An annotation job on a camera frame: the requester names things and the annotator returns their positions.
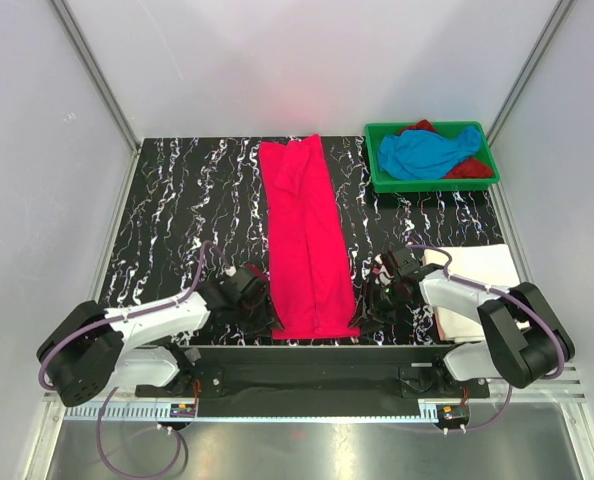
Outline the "pink t shirt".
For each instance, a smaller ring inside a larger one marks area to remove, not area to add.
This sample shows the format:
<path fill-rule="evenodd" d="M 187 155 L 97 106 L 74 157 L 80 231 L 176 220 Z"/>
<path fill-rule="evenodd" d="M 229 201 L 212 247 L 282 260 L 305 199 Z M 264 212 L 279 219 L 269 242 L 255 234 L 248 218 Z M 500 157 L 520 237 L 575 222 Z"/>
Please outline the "pink t shirt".
<path fill-rule="evenodd" d="M 350 262 L 321 137 L 263 142 L 275 340 L 357 337 Z"/>

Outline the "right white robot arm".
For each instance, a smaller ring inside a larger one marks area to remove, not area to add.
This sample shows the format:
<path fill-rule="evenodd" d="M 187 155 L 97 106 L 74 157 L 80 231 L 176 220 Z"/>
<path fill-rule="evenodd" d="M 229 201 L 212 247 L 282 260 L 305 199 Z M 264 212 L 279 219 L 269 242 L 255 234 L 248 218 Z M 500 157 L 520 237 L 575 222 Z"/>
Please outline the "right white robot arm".
<path fill-rule="evenodd" d="M 513 287 L 486 284 L 451 272 L 446 262 L 423 264 L 418 245 L 378 255 L 361 288 L 349 323 L 366 334 L 393 324 L 407 305 L 425 303 L 477 322 L 484 338 L 449 350 L 431 371 L 431 384 L 453 396 L 469 380 L 498 377 L 523 389 L 559 377 L 575 345 L 541 290 L 530 282 Z"/>

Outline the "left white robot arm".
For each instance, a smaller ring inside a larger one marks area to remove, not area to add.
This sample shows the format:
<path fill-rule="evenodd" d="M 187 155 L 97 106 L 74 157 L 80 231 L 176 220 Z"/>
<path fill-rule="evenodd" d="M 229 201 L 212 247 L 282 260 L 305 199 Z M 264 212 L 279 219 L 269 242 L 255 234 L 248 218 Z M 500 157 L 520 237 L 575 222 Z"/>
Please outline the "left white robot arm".
<path fill-rule="evenodd" d="M 256 265 L 139 306 L 105 309 L 94 300 L 77 305 L 37 350 L 39 382 L 67 407 L 114 388 L 145 396 L 191 395 L 200 384 L 199 357 L 164 340 L 224 323 L 253 336 L 284 329 L 270 282 Z"/>

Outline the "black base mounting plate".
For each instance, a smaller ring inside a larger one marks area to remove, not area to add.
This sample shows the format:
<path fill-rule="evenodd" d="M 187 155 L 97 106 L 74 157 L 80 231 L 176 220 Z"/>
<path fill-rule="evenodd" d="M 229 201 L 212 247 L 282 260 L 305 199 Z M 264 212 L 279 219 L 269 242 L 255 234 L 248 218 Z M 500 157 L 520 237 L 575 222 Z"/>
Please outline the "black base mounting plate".
<path fill-rule="evenodd" d="M 200 387 L 202 417 L 275 420 L 412 416 L 421 399 L 486 399 L 483 377 L 449 379 L 447 346 L 200 346 L 170 386 L 139 385 L 142 398 L 187 398 Z"/>

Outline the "folded white t shirt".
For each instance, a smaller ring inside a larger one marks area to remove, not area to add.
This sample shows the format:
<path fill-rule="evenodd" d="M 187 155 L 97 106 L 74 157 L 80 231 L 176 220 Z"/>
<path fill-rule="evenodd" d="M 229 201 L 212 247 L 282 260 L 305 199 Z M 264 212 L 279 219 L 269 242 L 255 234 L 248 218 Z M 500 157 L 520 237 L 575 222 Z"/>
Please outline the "folded white t shirt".
<path fill-rule="evenodd" d="M 442 247 L 452 262 L 451 275 L 457 275 L 502 290 L 519 284 L 519 277 L 505 244 L 479 247 Z M 434 307 L 440 338 L 456 343 L 484 340 L 476 301 L 489 299 L 485 291 L 468 293 L 461 284 L 435 286 L 431 282 L 430 297 Z"/>

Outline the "black marble pattern mat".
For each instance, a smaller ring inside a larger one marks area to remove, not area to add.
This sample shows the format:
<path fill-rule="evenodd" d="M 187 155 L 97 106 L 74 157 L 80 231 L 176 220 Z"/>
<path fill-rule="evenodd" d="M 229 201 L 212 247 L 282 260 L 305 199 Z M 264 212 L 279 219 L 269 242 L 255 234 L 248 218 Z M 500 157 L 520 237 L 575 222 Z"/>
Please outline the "black marble pattern mat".
<path fill-rule="evenodd" d="M 257 137 L 149 138 L 141 147 L 98 300 L 128 307 L 177 294 L 195 274 L 268 264 L 267 202 Z M 378 194 L 360 136 L 322 141 L 351 279 L 407 244 L 473 247 L 504 242 L 485 191 Z"/>

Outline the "blue t shirt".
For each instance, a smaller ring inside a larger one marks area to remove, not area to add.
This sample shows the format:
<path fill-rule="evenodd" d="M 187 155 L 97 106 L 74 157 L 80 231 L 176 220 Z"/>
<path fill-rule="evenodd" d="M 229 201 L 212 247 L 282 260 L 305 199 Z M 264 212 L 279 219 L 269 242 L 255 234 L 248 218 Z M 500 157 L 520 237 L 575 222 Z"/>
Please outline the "blue t shirt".
<path fill-rule="evenodd" d="M 482 144 L 483 136 L 474 126 L 465 127 L 454 138 L 407 129 L 384 137 L 377 151 L 377 163 L 381 171 L 397 180 L 439 180 L 476 155 Z"/>

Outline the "dark red t shirt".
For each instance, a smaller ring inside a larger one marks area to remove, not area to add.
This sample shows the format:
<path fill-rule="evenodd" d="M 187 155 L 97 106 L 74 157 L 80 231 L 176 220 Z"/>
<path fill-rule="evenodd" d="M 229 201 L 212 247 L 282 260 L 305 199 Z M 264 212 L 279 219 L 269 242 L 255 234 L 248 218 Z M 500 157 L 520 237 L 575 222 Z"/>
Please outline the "dark red t shirt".
<path fill-rule="evenodd" d="M 435 126 L 428 120 L 421 120 L 414 125 L 402 128 L 399 131 L 401 134 L 407 129 L 427 130 L 440 134 Z M 475 155 L 464 161 L 448 173 L 443 179 L 486 179 L 494 176 L 494 169 L 489 165 L 482 163 Z"/>

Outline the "green plastic bin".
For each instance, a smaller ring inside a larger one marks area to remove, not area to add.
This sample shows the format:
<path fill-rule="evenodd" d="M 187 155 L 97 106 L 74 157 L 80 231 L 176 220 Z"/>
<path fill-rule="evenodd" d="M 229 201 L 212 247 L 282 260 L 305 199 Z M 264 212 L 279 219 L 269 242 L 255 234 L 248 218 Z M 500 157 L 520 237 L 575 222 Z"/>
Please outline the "green plastic bin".
<path fill-rule="evenodd" d="M 377 151 L 386 135 L 398 135 L 402 128 L 416 123 L 369 123 L 364 128 L 367 158 L 371 172 L 371 181 L 377 193 L 410 193 L 431 191 L 466 191 L 485 190 L 499 181 L 499 172 L 492 157 L 483 127 L 476 121 L 440 121 L 432 123 L 437 131 L 447 137 L 456 137 L 465 127 L 476 127 L 483 136 L 483 144 L 475 155 L 482 163 L 494 169 L 494 176 L 486 179 L 439 179 L 401 181 L 379 169 Z"/>

